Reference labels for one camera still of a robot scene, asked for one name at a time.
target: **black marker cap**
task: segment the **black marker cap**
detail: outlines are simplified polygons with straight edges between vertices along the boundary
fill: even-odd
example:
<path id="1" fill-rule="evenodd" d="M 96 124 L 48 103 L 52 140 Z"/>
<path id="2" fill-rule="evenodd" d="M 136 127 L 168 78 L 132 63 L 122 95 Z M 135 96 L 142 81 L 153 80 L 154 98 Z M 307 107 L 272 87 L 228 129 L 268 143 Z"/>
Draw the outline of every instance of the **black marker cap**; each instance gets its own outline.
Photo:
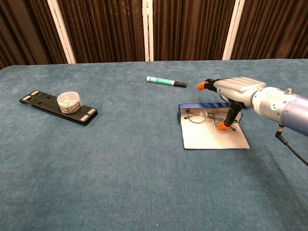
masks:
<path id="1" fill-rule="evenodd" d="M 182 83 L 182 82 L 178 82 L 178 81 L 174 81 L 173 85 L 177 86 L 177 87 L 182 87 L 182 88 L 187 87 L 187 83 Z"/>

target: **brown curtain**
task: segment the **brown curtain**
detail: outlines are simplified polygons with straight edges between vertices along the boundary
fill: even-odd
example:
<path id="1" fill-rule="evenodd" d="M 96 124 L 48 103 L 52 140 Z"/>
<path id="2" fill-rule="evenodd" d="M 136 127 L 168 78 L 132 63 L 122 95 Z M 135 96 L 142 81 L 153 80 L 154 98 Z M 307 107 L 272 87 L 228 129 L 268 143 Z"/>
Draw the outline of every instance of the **brown curtain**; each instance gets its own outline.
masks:
<path id="1" fill-rule="evenodd" d="M 47 1 L 0 1 L 0 68 L 67 63 Z"/>
<path id="2" fill-rule="evenodd" d="M 77 63 L 144 61 L 142 0 L 60 0 Z"/>
<path id="3" fill-rule="evenodd" d="M 154 0 L 154 60 L 222 59 L 235 0 Z"/>
<path id="4" fill-rule="evenodd" d="M 231 59 L 308 58 L 308 0 L 246 0 Z"/>

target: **black cable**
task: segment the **black cable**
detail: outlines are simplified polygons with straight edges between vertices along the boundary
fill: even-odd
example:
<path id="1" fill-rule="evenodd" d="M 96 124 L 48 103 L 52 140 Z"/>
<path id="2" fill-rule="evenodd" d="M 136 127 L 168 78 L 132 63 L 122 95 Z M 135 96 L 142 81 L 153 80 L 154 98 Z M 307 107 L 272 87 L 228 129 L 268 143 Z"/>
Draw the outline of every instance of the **black cable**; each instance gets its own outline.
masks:
<path id="1" fill-rule="evenodd" d="M 293 154 L 297 156 L 298 159 L 300 159 L 305 165 L 308 166 L 307 160 L 305 160 L 300 154 L 298 154 L 297 151 L 295 151 L 294 148 L 288 143 L 288 141 L 286 141 L 285 138 L 282 136 L 283 127 L 284 126 L 279 124 L 279 128 L 276 132 L 275 137 L 278 138 L 284 145 L 286 145 L 291 150 L 291 152 L 293 152 Z"/>
<path id="2" fill-rule="evenodd" d="M 308 166 L 307 160 L 305 160 L 300 154 L 297 153 L 297 151 L 294 150 L 294 148 L 289 145 L 289 143 L 286 144 L 286 146 L 300 159 L 305 165 Z"/>

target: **eyeglasses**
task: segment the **eyeglasses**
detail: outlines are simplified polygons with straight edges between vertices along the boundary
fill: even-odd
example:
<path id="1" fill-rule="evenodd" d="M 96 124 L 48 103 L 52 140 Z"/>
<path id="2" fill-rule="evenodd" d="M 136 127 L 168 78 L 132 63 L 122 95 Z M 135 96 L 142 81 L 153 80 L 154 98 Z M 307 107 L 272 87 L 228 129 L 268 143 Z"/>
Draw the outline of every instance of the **eyeglasses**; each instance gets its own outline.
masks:
<path id="1" fill-rule="evenodd" d="M 223 123 L 226 120 L 228 114 L 226 112 L 215 112 L 215 113 L 208 112 L 205 108 L 191 108 L 186 110 L 186 113 L 188 115 L 185 116 L 184 119 L 189 119 L 191 122 L 195 124 L 201 124 L 209 118 L 213 120 L 216 127 L 218 127 L 221 123 Z"/>

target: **teal tablecloth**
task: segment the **teal tablecloth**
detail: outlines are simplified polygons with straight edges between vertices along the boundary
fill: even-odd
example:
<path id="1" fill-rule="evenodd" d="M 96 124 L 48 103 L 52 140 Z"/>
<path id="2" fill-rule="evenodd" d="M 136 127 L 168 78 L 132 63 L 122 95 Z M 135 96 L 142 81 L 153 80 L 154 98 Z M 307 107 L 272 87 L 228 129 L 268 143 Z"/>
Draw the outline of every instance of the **teal tablecloth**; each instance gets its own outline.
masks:
<path id="1" fill-rule="evenodd" d="M 220 102 L 197 84 L 237 76 L 308 96 L 308 60 L 2 69 L 0 230 L 308 230 L 308 168 L 274 122 L 246 109 L 250 150 L 183 149 L 178 104 Z M 32 90 L 75 90 L 99 114 L 83 127 L 19 103 Z M 284 136 L 308 159 L 307 137 Z"/>

